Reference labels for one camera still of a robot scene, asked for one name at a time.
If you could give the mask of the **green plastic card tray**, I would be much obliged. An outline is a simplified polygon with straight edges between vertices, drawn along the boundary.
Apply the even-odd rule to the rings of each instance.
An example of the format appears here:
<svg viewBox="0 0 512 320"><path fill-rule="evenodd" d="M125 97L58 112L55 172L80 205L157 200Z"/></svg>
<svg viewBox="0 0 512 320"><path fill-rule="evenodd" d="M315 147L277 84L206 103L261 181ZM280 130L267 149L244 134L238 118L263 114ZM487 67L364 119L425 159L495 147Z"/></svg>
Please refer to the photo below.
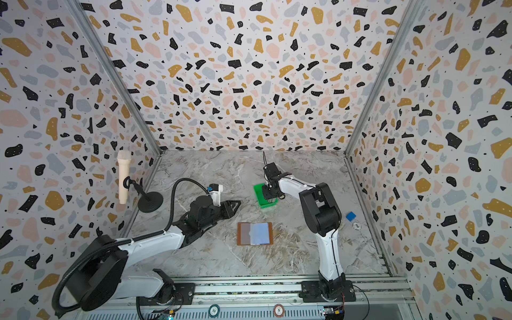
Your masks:
<svg viewBox="0 0 512 320"><path fill-rule="evenodd" d="M265 186L264 183L261 183L261 184L253 186L255 195L257 197L257 202L258 202L260 208L266 209L266 208L273 207L273 206L277 205L277 203L279 202L278 199L267 200L267 199L264 198L264 196L263 196L263 186Z"/></svg>

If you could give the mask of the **blue cube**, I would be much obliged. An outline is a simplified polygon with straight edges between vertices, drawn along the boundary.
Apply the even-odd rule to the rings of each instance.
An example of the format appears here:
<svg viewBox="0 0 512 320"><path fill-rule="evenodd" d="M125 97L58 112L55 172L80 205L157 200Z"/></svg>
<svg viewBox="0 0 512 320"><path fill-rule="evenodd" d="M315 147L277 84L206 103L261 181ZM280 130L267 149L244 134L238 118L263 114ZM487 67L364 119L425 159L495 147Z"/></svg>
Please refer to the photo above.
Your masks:
<svg viewBox="0 0 512 320"><path fill-rule="evenodd" d="M346 218L347 218L348 221L353 221L356 218L356 214L354 214L353 212L349 212L346 215Z"/></svg>

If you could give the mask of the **black microphone stand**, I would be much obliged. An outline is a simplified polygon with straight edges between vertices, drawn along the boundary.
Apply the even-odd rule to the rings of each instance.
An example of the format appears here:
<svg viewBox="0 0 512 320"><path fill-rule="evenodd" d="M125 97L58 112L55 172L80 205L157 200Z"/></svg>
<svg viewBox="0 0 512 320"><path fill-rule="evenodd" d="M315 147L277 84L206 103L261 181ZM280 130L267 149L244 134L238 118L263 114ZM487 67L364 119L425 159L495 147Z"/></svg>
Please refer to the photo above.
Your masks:
<svg viewBox="0 0 512 320"><path fill-rule="evenodd" d="M144 213L151 213L159 209L163 204L163 196L161 193L156 191L144 192L143 186L137 183L135 180L129 179L125 180L125 186L129 183L129 188L131 186L139 194L139 200L137 203L137 208Z"/></svg>

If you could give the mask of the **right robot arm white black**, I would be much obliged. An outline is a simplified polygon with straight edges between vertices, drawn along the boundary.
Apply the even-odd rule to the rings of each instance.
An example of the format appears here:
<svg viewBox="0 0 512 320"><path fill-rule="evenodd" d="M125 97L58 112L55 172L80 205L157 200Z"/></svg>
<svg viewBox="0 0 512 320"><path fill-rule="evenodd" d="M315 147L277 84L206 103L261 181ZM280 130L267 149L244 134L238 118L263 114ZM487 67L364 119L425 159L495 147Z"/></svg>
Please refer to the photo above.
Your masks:
<svg viewBox="0 0 512 320"><path fill-rule="evenodd" d="M349 281L339 256L338 231L342 214L329 185L313 185L282 172L275 163L263 168L266 184L262 187L266 200L292 196L301 203L309 230L315 234L319 251L319 279L301 283L299 296L306 303L354 302L353 283Z"/></svg>

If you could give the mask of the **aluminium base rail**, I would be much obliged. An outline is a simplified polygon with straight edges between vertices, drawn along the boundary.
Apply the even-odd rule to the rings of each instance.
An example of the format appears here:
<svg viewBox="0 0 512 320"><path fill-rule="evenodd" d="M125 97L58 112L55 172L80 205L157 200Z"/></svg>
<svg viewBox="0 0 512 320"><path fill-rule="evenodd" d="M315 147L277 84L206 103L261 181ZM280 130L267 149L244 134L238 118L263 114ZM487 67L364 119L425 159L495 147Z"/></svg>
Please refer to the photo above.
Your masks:
<svg viewBox="0 0 512 320"><path fill-rule="evenodd" d="M321 297L305 301L306 275L178 278L194 287L181 305L164 307L141 303L145 319L421 319L404 277L354 274L352 287L335 301Z"/></svg>

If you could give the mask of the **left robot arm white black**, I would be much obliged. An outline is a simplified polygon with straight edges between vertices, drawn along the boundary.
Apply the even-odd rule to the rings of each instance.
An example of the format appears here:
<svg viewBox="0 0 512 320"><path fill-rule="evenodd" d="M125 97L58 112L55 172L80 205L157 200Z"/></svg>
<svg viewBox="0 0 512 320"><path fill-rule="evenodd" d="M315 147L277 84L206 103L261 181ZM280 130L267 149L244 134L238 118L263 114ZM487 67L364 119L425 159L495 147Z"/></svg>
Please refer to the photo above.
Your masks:
<svg viewBox="0 0 512 320"><path fill-rule="evenodd" d="M212 195L199 196L187 213L168 229L134 238L96 238L64 273L51 305L57 317L77 309L92 311L111 299L153 298L170 290L173 280L162 270L155 275L130 276L126 269L144 259L191 245L220 221L235 216L240 200L215 202Z"/></svg>

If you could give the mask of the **brown leather card holder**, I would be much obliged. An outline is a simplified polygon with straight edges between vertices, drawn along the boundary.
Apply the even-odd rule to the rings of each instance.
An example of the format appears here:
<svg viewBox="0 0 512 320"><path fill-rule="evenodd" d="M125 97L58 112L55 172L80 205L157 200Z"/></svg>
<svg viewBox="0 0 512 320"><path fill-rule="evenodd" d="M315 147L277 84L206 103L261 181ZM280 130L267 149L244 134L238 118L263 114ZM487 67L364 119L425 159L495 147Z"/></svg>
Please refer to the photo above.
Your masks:
<svg viewBox="0 0 512 320"><path fill-rule="evenodd" d="M237 225L237 245L272 245L273 225L272 223L247 223L241 222Z"/></svg>

